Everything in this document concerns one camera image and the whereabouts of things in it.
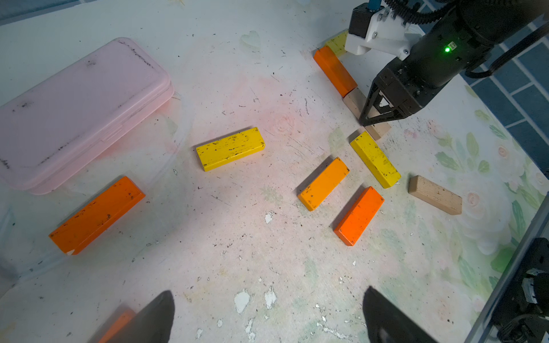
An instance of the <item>wooden block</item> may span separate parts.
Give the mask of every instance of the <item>wooden block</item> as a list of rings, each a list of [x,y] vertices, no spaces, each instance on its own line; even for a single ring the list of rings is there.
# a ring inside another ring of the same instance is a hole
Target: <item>wooden block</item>
[[[366,97],[360,91],[360,89],[355,88],[349,94],[343,98],[343,102],[351,110],[357,119],[360,119],[360,114],[364,105],[366,105]],[[376,117],[379,115],[379,112],[372,107],[370,113],[368,114],[369,118]],[[369,125],[365,127],[366,131],[372,136],[374,140],[379,140],[384,134],[386,134],[390,129],[391,125],[387,122]]]
[[[460,215],[462,199],[459,195],[452,193],[444,187],[437,185],[424,178],[414,176],[410,179],[408,193],[418,199],[431,204],[451,215]]]
[[[351,142],[351,146],[376,177],[383,188],[393,186],[400,174],[381,151],[368,132],[363,132]]]
[[[197,147],[204,171],[221,167],[229,162],[265,149],[265,141],[257,127]]]
[[[355,80],[329,47],[319,49],[315,53],[314,59],[341,94],[341,97],[345,98],[350,91],[357,87]]]
[[[345,30],[342,33],[338,34],[331,40],[327,41],[324,46],[329,47],[337,57],[342,56],[347,51],[345,50],[345,42],[347,41],[347,34],[349,30]]]
[[[77,255],[143,198],[145,194],[125,176],[49,237],[65,254]]]
[[[373,187],[366,188],[335,228],[335,234],[346,245],[355,245],[384,201],[385,199]]]
[[[113,336],[120,331],[127,323],[132,320],[133,317],[136,316],[136,313],[133,310],[126,310],[118,319],[116,322],[114,322],[113,325],[107,330],[105,335],[101,337],[99,342],[97,343],[107,343]]]
[[[349,168],[336,158],[298,195],[299,200],[309,211],[314,211],[348,173]]]

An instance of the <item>orange wooden block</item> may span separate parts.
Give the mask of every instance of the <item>orange wooden block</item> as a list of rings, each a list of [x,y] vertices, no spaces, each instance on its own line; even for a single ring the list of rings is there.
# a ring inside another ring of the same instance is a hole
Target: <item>orange wooden block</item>
[[[143,198],[145,194],[125,176],[49,237],[62,252],[76,255]]]
[[[314,211],[348,173],[349,168],[343,161],[335,158],[303,192],[299,193],[299,200],[309,211]]]
[[[355,80],[351,77],[343,64],[341,64],[330,47],[319,49],[315,53],[314,59],[322,71],[324,71],[324,74],[328,76],[332,84],[336,87],[342,98],[345,98],[349,92],[357,87]]]
[[[355,245],[384,201],[385,199],[373,187],[366,188],[335,228],[335,234],[346,245]]]
[[[127,323],[136,316],[136,313],[133,310],[126,310],[121,316],[118,317],[116,322],[107,330],[105,335],[101,337],[97,343],[107,343],[113,336],[120,331]]]

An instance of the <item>pink container lid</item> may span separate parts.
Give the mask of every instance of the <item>pink container lid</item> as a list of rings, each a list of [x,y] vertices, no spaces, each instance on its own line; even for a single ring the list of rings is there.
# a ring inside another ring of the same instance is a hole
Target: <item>pink container lid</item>
[[[0,179],[51,192],[173,93],[158,63],[117,38],[0,107]]]

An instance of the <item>white paint chip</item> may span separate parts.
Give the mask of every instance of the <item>white paint chip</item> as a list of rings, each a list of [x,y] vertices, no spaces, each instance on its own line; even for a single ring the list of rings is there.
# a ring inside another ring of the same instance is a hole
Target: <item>white paint chip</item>
[[[265,305],[267,306],[267,310],[270,310],[273,308],[273,305],[276,302],[276,294],[273,290],[273,287],[269,288],[269,291],[265,293]]]
[[[335,330],[332,330],[332,329],[329,329],[327,327],[324,327],[322,330],[326,333],[330,333],[330,334],[336,336],[339,339],[351,340],[351,337],[349,337],[347,335],[340,334],[339,332],[337,332]]]
[[[272,222],[274,214],[275,213],[273,211],[267,212],[267,214],[265,215],[265,223],[266,224],[269,224],[270,222]]]
[[[255,333],[251,332],[251,326],[254,324],[254,318],[250,319],[248,326],[244,331],[248,334],[248,341],[253,342],[255,340]]]
[[[248,302],[250,302],[250,295],[245,289],[234,297],[234,306],[239,314],[244,311]]]

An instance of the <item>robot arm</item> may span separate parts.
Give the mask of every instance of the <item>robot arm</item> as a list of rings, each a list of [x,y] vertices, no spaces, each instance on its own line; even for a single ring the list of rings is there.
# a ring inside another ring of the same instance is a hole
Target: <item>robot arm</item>
[[[378,1],[353,10],[345,44],[345,50],[355,55],[376,49],[397,56],[372,82],[359,118],[363,126],[409,117],[427,106],[461,71],[472,78],[490,76],[549,33],[549,23],[542,25],[488,71],[475,73],[496,44],[548,13],[549,0],[454,0],[431,13],[418,13],[417,3],[409,8],[399,0],[385,0],[389,7],[385,8]],[[406,33],[410,24],[433,21],[438,22],[421,38]],[[380,105],[383,98],[388,105]],[[372,107],[380,115],[368,118]]]

